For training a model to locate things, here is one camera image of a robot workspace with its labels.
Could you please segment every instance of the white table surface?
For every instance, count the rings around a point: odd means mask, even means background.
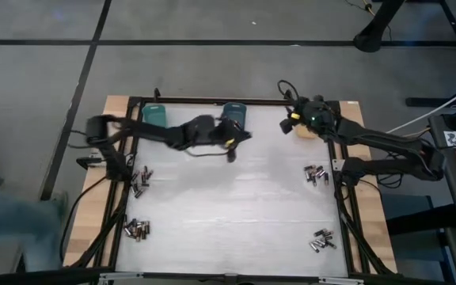
[[[166,104],[169,126],[222,107]],[[150,188],[130,196],[128,220],[150,220],[146,240],[121,237],[118,272],[259,276],[347,276],[333,183],[307,183],[305,165],[332,174],[326,143],[285,135],[284,107],[248,106],[245,129],[253,138],[237,148],[237,160],[192,158],[164,144],[139,141],[135,171],[154,170]],[[215,146],[190,149],[222,152]],[[337,249],[315,253],[313,233],[334,231]]]

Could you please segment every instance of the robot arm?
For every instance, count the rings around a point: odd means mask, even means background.
[[[109,180],[125,181],[131,179],[130,169],[126,165],[126,158],[116,151],[113,143],[128,136],[162,142],[175,150],[218,145],[227,150],[228,162],[233,162],[238,144],[250,139],[251,134],[226,117],[218,119],[217,126],[215,121],[213,116],[202,115],[178,127],[159,127],[110,115],[95,116],[87,121],[85,142],[96,147],[103,155]],[[108,124],[115,124],[119,131],[109,136]]]
[[[349,146],[363,144],[403,157],[381,161],[347,158],[342,161],[342,165],[337,166],[340,179],[344,183],[357,185],[359,179],[367,174],[402,173],[425,181],[438,181],[443,178],[444,156],[428,141],[366,129],[332,110],[320,95],[311,101],[304,97],[294,99],[288,90],[284,96],[293,105],[293,110],[287,108],[287,118],[280,124],[285,134],[294,126],[303,124],[324,141],[331,139],[335,143]]]

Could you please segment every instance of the wooden table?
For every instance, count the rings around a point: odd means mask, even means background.
[[[127,96],[108,96],[104,107],[104,114],[112,114],[114,116],[125,116],[127,110]],[[358,102],[341,101],[341,113],[344,117],[363,124],[362,114]],[[126,153],[129,152],[131,138],[128,138]],[[337,155],[340,157],[340,148],[336,148]],[[349,146],[348,152],[352,157],[360,157],[364,160],[371,159],[371,153],[367,146]],[[105,168],[89,168],[85,176],[84,189],[88,188],[95,181],[101,179],[105,175]],[[375,177],[364,177],[364,180],[376,184]],[[103,213],[108,197],[109,181],[104,181],[99,184],[91,193],[82,198],[78,205],[77,213],[74,219],[73,230],[71,231],[70,240],[68,242],[64,265],[74,263],[87,249],[93,239],[99,233]],[[118,191],[121,191],[122,183],[119,183]],[[377,190],[372,186],[360,183],[355,187],[356,198],[359,205],[359,213],[362,221],[363,234],[372,249],[376,252],[379,258],[393,272],[397,271],[393,250],[390,244],[390,236],[386,228],[385,214],[382,209],[381,197]],[[108,265],[108,256],[112,246],[112,233],[108,236],[104,248],[104,257],[102,265]],[[353,261],[355,270],[361,272],[360,259],[356,241],[351,237],[351,250],[353,252]]]

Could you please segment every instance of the gray carpet floor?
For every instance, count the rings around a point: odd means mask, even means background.
[[[456,16],[456,1],[448,3]],[[90,40],[102,6],[102,0],[0,0],[0,39]],[[345,0],[119,0],[101,39],[351,40],[370,20]],[[455,39],[439,4],[406,3],[390,26],[393,40]],[[0,46],[0,176],[9,195],[39,199],[87,51]],[[149,96],[158,87],[171,97],[279,98],[281,78],[303,96],[360,101],[366,126],[387,131],[430,110],[406,107],[406,97],[456,92],[456,48],[387,47],[365,54],[353,47],[99,47],[74,128],[99,114],[108,95]],[[66,151],[55,191],[78,195],[86,172],[74,160],[85,154]],[[451,202],[445,181],[406,177],[399,189],[383,191],[430,195],[436,206]],[[1,250],[0,259],[14,255]],[[0,272],[11,270],[4,264]]]

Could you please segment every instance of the person's leg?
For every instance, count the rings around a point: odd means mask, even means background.
[[[59,209],[52,201],[28,203],[0,192],[0,238],[23,241],[26,270],[61,268]]]

